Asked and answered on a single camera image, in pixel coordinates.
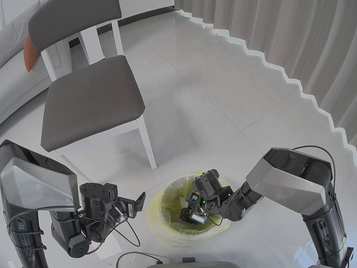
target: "gray upholstered chair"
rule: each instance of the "gray upholstered chair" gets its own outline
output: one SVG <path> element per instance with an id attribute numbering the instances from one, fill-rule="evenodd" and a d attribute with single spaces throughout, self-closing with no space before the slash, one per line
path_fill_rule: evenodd
<path id="1" fill-rule="evenodd" d="M 123 53 L 120 18 L 119 0 L 50 0 L 29 21 L 33 46 L 47 60 L 46 67 L 53 80 L 47 94 L 41 146 L 48 152 L 56 151 L 69 168 L 82 175 L 65 153 L 136 128 L 150 165 L 156 168 L 142 115 L 145 105 L 126 57 L 99 60 L 57 79 L 46 50 L 74 33 L 112 21 L 114 37 L 119 39 L 117 51 Z"/>

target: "white sofa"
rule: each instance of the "white sofa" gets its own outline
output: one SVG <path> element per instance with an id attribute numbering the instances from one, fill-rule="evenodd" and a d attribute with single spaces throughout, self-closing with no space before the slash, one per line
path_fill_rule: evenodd
<path id="1" fill-rule="evenodd" d="M 49 47 L 48 52 L 58 77 L 72 72 L 67 39 Z M 30 72 L 25 67 L 24 50 L 14 55 L 0 68 L 0 124 L 50 84 L 50 75 L 41 55 Z"/>

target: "white floor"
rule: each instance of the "white floor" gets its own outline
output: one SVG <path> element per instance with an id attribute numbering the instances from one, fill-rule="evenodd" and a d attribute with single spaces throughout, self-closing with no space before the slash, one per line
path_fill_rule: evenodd
<path id="1" fill-rule="evenodd" d="M 141 247 L 114 235 L 123 252 L 159 255 L 164 263 L 182 257 L 197 261 L 230 261 L 241 268 L 305 268 L 317 260 L 301 216 L 264 199 L 244 220 L 190 249 L 172 248 L 151 232 L 146 212 L 167 181 L 181 173 L 216 168 L 233 187 L 270 147 L 319 145 L 336 162 L 336 191 L 348 244 L 357 247 L 357 171 L 342 135 L 332 133 L 328 118 L 310 99 L 300 97 L 296 84 L 286 83 L 277 69 L 248 55 L 210 25 L 195 23 L 181 11 L 141 20 L 120 28 L 124 53 L 145 102 L 145 122 L 158 168 L 151 170 L 137 130 L 74 152 L 68 158 L 93 180 L 118 184 L 119 195 L 136 198 L 146 191 L 144 211 L 132 225 Z M 112 32 L 100 35 L 106 57 L 115 55 Z M 87 64 L 81 46 L 71 49 L 74 70 Z M 52 157 L 40 146 L 46 92 L 0 125 L 0 141 L 10 139 Z M 305 152 L 328 160 L 324 152 Z M 52 239 L 47 212 L 40 213 L 42 237 L 51 268 L 115 266 L 120 254 L 100 260 L 96 253 L 70 258 Z M 0 267 L 21 264 L 0 218 Z M 125 225 L 121 230 L 134 239 Z M 120 267 L 155 264 L 152 259 L 126 256 Z M 350 267 L 357 267 L 354 260 Z"/>

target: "trash bag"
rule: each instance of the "trash bag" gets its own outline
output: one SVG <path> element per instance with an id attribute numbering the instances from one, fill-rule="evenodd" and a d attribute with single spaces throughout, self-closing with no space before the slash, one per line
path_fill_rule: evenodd
<path id="1" fill-rule="evenodd" d="M 195 177 L 206 171 L 195 171 L 182 174 L 171 180 L 149 205 L 146 218 L 153 233 L 172 247 L 187 248 L 202 243 L 230 226 L 230 221 L 224 219 L 220 226 L 215 226 L 207 220 L 205 224 L 190 224 L 180 219 L 187 194 L 193 192 L 191 187 Z M 222 186 L 228 183 L 219 178 Z M 211 217 L 217 224 L 221 217 Z"/>

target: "white chair frame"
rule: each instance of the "white chair frame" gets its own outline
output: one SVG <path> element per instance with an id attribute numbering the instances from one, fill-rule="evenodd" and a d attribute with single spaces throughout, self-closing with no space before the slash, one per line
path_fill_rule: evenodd
<path id="1" fill-rule="evenodd" d="M 123 55 L 124 52 L 123 52 L 123 47 L 122 47 L 121 39 L 120 39 L 118 20 L 112 20 L 111 24 L 112 24 L 112 28 L 113 28 L 113 34 L 114 34 L 114 40 L 115 40 L 115 46 L 117 49 L 117 53 L 118 53 L 118 55 Z M 93 64 L 93 63 L 105 58 L 105 56 L 103 55 L 102 49 L 100 47 L 100 42 L 99 42 L 96 26 L 93 26 L 91 28 L 81 31 L 79 33 L 79 38 L 80 38 L 80 42 L 82 44 L 83 50 L 85 52 L 85 55 L 87 57 L 89 64 Z M 53 68 L 53 65 L 52 65 L 52 62 L 51 62 L 51 59 L 50 59 L 47 49 L 45 49 L 41 52 L 41 56 L 43 58 L 43 61 L 45 63 L 46 69 L 50 75 L 51 80 L 55 81 L 58 77 L 56 75 L 55 69 Z M 142 142 L 144 143 L 144 147 L 145 147 L 146 154 L 149 159 L 151 168 L 152 169 L 157 168 L 154 154 L 152 152 L 149 136 L 147 134 L 143 115 L 141 115 L 138 119 L 133 120 L 131 122 L 119 125 L 117 127 L 106 130 L 104 132 L 94 134 L 87 138 L 84 138 L 84 139 L 78 140 L 74 143 L 71 143 L 67 146 L 59 148 L 56 150 L 56 152 L 62 158 L 62 160 L 64 161 L 64 164 L 67 167 L 69 167 L 72 171 L 79 173 L 81 176 L 83 176 L 89 182 L 92 182 L 92 180 L 90 178 L 88 178 L 83 172 L 81 172 L 65 156 L 65 154 L 69 153 L 71 151 L 75 151 L 80 148 L 83 148 L 85 146 L 88 146 L 89 144 L 91 144 L 93 142 L 99 142 L 99 141 L 102 141 L 103 139 L 114 137 L 114 136 L 123 134 L 125 132 L 129 132 L 134 129 L 139 129 L 141 139 L 142 139 Z"/>

